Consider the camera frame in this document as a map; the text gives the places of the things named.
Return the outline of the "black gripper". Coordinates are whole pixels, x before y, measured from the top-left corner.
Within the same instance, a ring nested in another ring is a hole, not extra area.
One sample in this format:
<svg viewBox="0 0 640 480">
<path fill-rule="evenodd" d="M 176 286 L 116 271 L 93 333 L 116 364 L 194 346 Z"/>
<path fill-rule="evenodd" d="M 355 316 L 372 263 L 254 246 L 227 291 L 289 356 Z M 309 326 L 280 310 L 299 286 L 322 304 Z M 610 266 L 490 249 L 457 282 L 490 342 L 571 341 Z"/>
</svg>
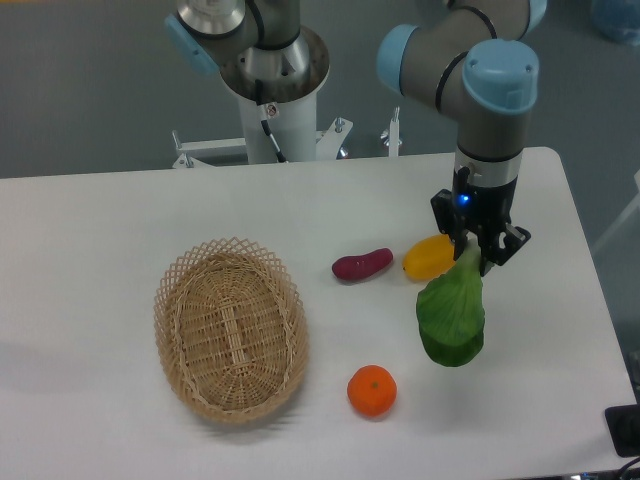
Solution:
<svg viewBox="0 0 640 480">
<path fill-rule="evenodd" d="M 530 239 L 531 233 L 511 222 L 515 180 L 494 187 L 472 183 L 471 171 L 463 167 L 453 174 L 452 188 L 439 191 L 431 207 L 440 233 L 454 247 L 453 259 L 464 253 L 472 233 L 480 248 L 479 273 L 508 262 Z"/>
</svg>

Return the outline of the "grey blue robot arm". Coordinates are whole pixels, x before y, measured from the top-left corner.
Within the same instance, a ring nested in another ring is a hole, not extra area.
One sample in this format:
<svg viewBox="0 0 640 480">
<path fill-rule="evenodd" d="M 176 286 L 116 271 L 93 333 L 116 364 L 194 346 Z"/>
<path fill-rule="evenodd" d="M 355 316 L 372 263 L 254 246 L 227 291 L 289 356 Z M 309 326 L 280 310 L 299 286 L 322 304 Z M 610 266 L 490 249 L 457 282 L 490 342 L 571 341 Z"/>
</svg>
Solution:
<svg viewBox="0 0 640 480">
<path fill-rule="evenodd" d="M 539 61 L 523 43 L 543 1 L 451 1 L 435 28 L 393 28 L 377 57 L 379 80 L 455 121 L 450 189 L 431 201 L 456 255 L 474 235 L 479 270 L 503 265 L 529 240 L 510 215 Z M 164 22 L 192 68 L 217 74 L 241 110 L 253 164 L 316 160 L 316 95 L 329 73 L 322 39 L 296 1 L 180 1 Z"/>
</svg>

